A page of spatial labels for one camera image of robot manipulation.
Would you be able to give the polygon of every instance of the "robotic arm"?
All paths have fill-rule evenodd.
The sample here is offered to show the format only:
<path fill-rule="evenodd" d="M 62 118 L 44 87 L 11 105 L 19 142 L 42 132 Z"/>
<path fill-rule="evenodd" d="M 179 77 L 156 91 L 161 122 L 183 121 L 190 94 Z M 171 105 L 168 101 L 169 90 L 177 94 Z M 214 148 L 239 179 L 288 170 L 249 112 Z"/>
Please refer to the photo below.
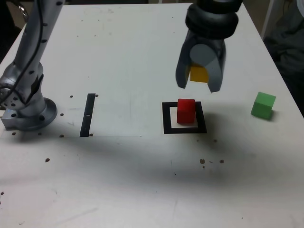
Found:
<path fill-rule="evenodd" d="M 64 0 L 36 0 L 14 61 L 0 78 L 0 104 L 6 107 L 2 122 L 7 130 L 37 130 L 57 115 L 55 103 L 41 93 L 43 51 Z M 176 68 L 176 81 L 185 88 L 192 64 L 206 68 L 211 92 L 220 90 L 225 63 L 224 39 L 238 24 L 242 0 L 198 0 L 190 5 L 189 28 Z"/>
<path fill-rule="evenodd" d="M 2 122 L 6 129 L 36 130 L 57 115 L 53 101 L 41 93 L 43 51 L 64 0 L 36 0 L 14 61 L 0 78 L 0 103 L 6 107 Z"/>

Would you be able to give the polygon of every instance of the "black tape strip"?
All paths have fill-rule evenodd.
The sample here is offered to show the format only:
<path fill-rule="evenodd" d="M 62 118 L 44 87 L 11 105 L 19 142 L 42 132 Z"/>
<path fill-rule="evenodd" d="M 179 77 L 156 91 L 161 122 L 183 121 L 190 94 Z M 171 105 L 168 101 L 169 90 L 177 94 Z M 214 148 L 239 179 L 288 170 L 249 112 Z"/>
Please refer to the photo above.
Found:
<path fill-rule="evenodd" d="M 177 107 L 177 102 L 163 102 L 162 103 L 162 118 L 163 118 L 163 133 L 164 134 L 194 134 L 194 133 L 207 133 L 205 118 L 201 102 L 195 102 L 195 115 L 198 122 L 198 127 L 187 128 L 172 128 L 170 107 Z"/>
<path fill-rule="evenodd" d="M 90 133 L 91 120 L 93 115 L 95 94 L 88 94 L 86 98 L 86 106 L 84 118 L 82 119 L 80 137 L 88 137 Z"/>

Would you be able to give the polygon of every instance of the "white table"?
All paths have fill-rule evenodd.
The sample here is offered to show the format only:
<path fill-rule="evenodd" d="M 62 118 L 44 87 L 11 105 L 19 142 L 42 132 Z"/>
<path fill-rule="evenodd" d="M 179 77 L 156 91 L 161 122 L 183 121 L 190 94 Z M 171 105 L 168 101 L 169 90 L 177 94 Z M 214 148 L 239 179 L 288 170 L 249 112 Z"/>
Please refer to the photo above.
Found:
<path fill-rule="evenodd" d="M 41 60 L 57 118 L 14 136 L 1 126 L 1 228 L 303 227 L 296 104 L 244 6 L 221 90 L 178 88 L 188 6 L 63 7 Z M 259 91 L 277 97 L 272 121 L 250 115 Z M 88 93 L 94 136 L 80 138 Z M 163 134 L 162 102 L 178 98 L 202 102 L 207 134 Z"/>

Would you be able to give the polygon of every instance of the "black square marker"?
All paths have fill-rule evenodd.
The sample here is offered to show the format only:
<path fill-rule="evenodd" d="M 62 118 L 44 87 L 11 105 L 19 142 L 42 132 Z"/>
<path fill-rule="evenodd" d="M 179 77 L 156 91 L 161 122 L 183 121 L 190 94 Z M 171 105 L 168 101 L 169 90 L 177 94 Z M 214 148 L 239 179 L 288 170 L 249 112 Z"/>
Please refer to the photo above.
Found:
<path fill-rule="evenodd" d="M 177 102 L 163 102 L 162 103 L 162 121 L 163 121 L 163 133 L 164 134 L 195 134 L 195 133 L 207 133 L 204 113 L 201 107 L 201 102 L 195 102 L 195 115 L 198 122 L 198 127 L 181 127 L 172 128 L 170 107 L 177 107 Z"/>

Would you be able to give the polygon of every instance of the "red cube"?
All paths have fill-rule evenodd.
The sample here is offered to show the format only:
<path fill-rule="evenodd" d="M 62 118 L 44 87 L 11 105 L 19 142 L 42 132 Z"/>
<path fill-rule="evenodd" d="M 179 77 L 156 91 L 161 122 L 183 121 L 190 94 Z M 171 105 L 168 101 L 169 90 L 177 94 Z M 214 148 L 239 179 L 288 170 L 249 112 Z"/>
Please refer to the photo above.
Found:
<path fill-rule="evenodd" d="M 195 120 L 195 100 L 177 100 L 177 120 L 179 124 L 192 124 Z"/>

